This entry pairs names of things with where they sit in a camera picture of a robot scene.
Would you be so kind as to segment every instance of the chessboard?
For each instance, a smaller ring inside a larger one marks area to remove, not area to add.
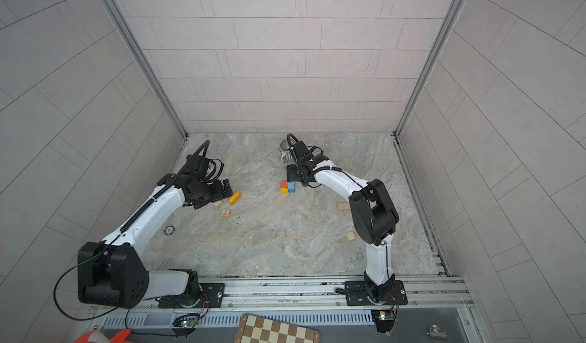
[[[319,343],[319,332],[243,314],[234,343]]]

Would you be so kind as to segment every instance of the tiled wall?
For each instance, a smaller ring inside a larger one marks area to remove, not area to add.
[[[400,137],[493,341],[586,337],[585,24],[585,0],[467,0]]]
[[[190,132],[393,131],[451,0],[116,0]]]
[[[99,0],[0,0],[0,341],[75,339],[55,282],[181,140]],[[59,287],[68,314],[87,310],[75,272]]]

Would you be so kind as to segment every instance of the metal corner post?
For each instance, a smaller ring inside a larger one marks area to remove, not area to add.
[[[134,60],[136,61],[138,68],[145,76],[147,83],[152,88],[153,92],[155,93],[161,104],[163,104],[165,111],[171,116],[173,122],[175,122],[175,126],[177,127],[177,129],[179,129],[181,136],[185,140],[187,138],[187,130],[185,129],[183,123],[181,123],[181,120],[179,119],[177,113],[173,109],[171,102],[169,101],[169,98],[165,94],[165,91],[163,91],[163,88],[161,87],[161,84],[159,83],[157,76],[153,72],[153,69],[151,68],[146,57],[144,56],[142,49],[138,46],[138,42],[136,42],[136,39],[130,31],[130,28],[126,23],[124,16],[122,16],[122,13],[116,5],[116,2],[114,0],[100,0],[100,2],[104,6],[104,9],[106,10],[108,16],[114,23],[116,30],[120,33],[120,36],[122,37],[122,40],[128,47],[128,50],[130,50],[130,53],[134,57]]]
[[[421,96],[421,92],[425,87],[425,83],[427,82],[427,79],[431,74],[431,69],[434,67],[436,61],[438,60],[439,54],[441,53],[446,40],[448,40],[450,32],[452,31],[452,28],[454,27],[454,24],[458,19],[458,14],[464,6],[464,2],[466,2],[466,0],[452,0],[452,3],[448,8],[448,12],[446,13],[445,18],[443,19],[440,31],[438,32],[436,40],[434,41],[434,44],[431,47],[431,50],[429,51],[429,55],[427,56],[427,60],[423,65],[421,74],[419,75],[417,82],[415,82],[415,87],[413,89],[411,97],[409,98],[409,101],[407,102],[405,111],[403,112],[401,119],[399,120],[399,125],[397,126],[397,130],[395,131],[395,136],[397,137],[397,139],[399,139],[399,137],[405,130],[405,125],[407,124],[407,120],[413,112],[415,102],[417,101],[417,98]]]

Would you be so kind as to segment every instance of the orange cylinder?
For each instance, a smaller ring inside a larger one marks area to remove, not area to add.
[[[236,203],[236,201],[240,199],[241,195],[242,194],[240,192],[234,192],[234,194],[230,198],[228,198],[227,202],[233,206],[234,203]]]

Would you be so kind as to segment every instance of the gray stone floor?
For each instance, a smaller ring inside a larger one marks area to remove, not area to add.
[[[382,180],[399,212],[392,243],[396,274],[436,274],[436,266],[397,152],[389,134],[296,133],[306,145],[324,149],[337,166],[366,180]],[[226,165],[221,179],[242,193],[233,206],[182,207],[152,238],[142,259],[150,270],[191,268],[200,275],[358,275],[366,268],[364,242],[348,242],[354,230],[350,211],[326,186],[300,185],[282,195],[285,167],[279,143],[285,134],[191,134],[178,167],[203,141],[208,158]],[[230,217],[220,216],[222,208]]]

